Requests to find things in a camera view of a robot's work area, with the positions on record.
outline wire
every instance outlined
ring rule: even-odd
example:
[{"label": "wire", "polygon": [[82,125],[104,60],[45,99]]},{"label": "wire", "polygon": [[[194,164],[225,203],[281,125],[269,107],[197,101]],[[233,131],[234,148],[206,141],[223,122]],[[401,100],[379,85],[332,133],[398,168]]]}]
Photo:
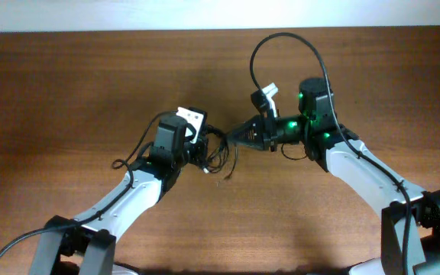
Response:
[{"label": "wire", "polygon": [[230,155],[227,135],[222,130],[212,125],[206,126],[206,134],[214,134],[216,137],[220,138],[220,145],[204,160],[205,168],[209,173],[218,173],[223,169],[223,166],[227,163],[228,156]]},{"label": "wire", "polygon": [[[176,111],[161,112],[161,113],[157,114],[154,118],[152,118],[152,120],[149,122],[149,125],[147,126],[147,128],[145,128],[145,131],[142,134],[141,139],[138,141],[137,146],[135,146],[135,148],[130,153],[130,155],[125,159],[125,162],[128,163],[128,161],[134,156],[135,152],[137,152],[138,148],[141,146],[142,141],[144,141],[145,136],[147,135],[147,132],[149,131],[149,129],[152,126],[152,124],[154,123],[154,121],[156,121],[158,118],[160,118],[163,115],[175,114],[175,113],[176,113]],[[120,169],[122,167],[123,167],[123,163],[120,163],[118,166],[116,166],[115,161],[112,163],[113,169]]]},{"label": "wire", "polygon": [[254,52],[252,53],[249,69],[251,72],[251,78],[252,78],[252,81],[254,82],[254,85],[260,91],[262,91],[262,88],[260,87],[259,83],[256,80],[256,76],[254,75],[254,58],[256,57],[256,53],[264,43],[266,43],[269,40],[274,39],[276,37],[295,38],[295,39],[301,41],[302,43],[304,43],[308,48],[310,48],[310,50],[312,50],[312,52],[315,54],[315,56],[317,57],[317,60],[320,63],[320,68],[322,69],[322,73],[323,73],[324,80],[325,80],[325,86],[327,88],[328,103],[330,104],[332,117],[334,118],[334,123],[335,123],[335,127],[337,128],[338,134],[341,136],[342,140],[346,143],[346,145],[357,155],[357,158],[362,158],[363,160],[366,160],[367,162],[369,162],[373,166],[375,166],[378,170],[380,170],[382,173],[384,173],[386,176],[388,176],[390,178],[390,180],[393,181],[393,183],[395,184],[397,189],[403,194],[403,197],[405,198],[405,202],[406,202],[406,214],[405,214],[405,229],[403,231],[402,263],[403,263],[403,272],[405,275],[407,275],[408,274],[407,254],[408,254],[408,250],[409,250],[410,222],[411,222],[411,218],[412,218],[412,206],[410,205],[411,202],[410,202],[409,194],[407,193],[407,191],[405,190],[405,187],[403,186],[403,180],[402,181],[397,180],[395,178],[395,176],[393,174],[391,174],[388,170],[386,170],[384,167],[379,165],[374,160],[365,156],[361,151],[356,149],[342,133],[341,126],[339,126],[337,116],[335,115],[335,108],[334,108],[334,103],[332,102],[331,88],[330,88],[330,82],[328,81],[327,69],[325,68],[325,64],[322,59],[322,56],[317,51],[317,49],[310,42],[308,42],[307,39],[300,37],[297,34],[292,34],[292,33],[288,33],[288,32],[280,32],[280,33],[271,34],[270,36],[264,38],[261,42],[259,42],[259,44],[255,47]]},{"label": "wire", "polygon": [[51,232],[51,231],[64,230],[64,229],[69,229],[69,228],[74,228],[74,227],[76,227],[76,225],[65,225],[65,226],[52,227],[52,228],[40,228],[40,229],[33,230],[33,231],[28,232],[28,233],[25,233],[25,234],[15,238],[13,241],[10,241],[7,245],[5,245],[0,250],[0,260],[3,257],[3,255],[6,252],[8,252],[8,250],[10,250],[16,244],[18,244],[18,243],[28,239],[29,237],[33,237],[33,236],[40,235],[40,234],[47,233],[47,232]]},{"label": "wire", "polygon": [[151,142],[147,142],[139,151],[138,151],[138,154],[137,154],[137,158],[136,158],[136,160],[138,160],[138,159],[140,159],[142,156],[144,156],[144,154],[145,154],[145,151],[150,147],[150,146],[152,146],[152,145],[154,145],[154,142],[153,141],[151,141]]},{"label": "wire", "polygon": [[234,159],[234,165],[232,165],[232,169],[230,170],[230,173],[225,176],[224,180],[229,180],[232,178],[232,175],[234,174],[234,170],[235,170],[235,166],[237,165],[237,160],[238,160],[238,148],[237,148],[237,144],[234,144],[235,147],[235,159]]},{"label": "wire", "polygon": [[304,157],[297,157],[297,158],[287,156],[287,155],[285,154],[285,152],[284,152],[284,145],[285,145],[285,144],[281,144],[281,153],[282,153],[283,156],[284,156],[285,158],[287,158],[288,160],[304,160],[304,159],[306,159],[306,157],[307,157],[306,154],[305,154]]}]

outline wood grain surface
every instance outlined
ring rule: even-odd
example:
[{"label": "wood grain surface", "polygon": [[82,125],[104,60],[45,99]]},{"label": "wood grain surface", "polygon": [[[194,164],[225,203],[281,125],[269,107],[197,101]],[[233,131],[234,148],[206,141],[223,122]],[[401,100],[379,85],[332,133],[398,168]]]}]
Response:
[{"label": "wood grain surface", "polygon": [[[275,31],[0,34],[0,248],[101,199],[124,174],[111,161],[156,113],[195,106],[226,131],[256,115],[248,61]],[[284,31],[325,58],[340,122],[408,180],[440,189],[440,27]],[[280,88],[281,115],[298,112],[299,82],[321,75],[289,38],[266,44],[255,70],[261,85]],[[232,180],[222,182],[225,173],[187,167],[115,259],[149,269],[308,271],[379,257],[377,216],[316,163],[241,148]],[[37,240],[9,251],[0,273],[27,273]]]}]

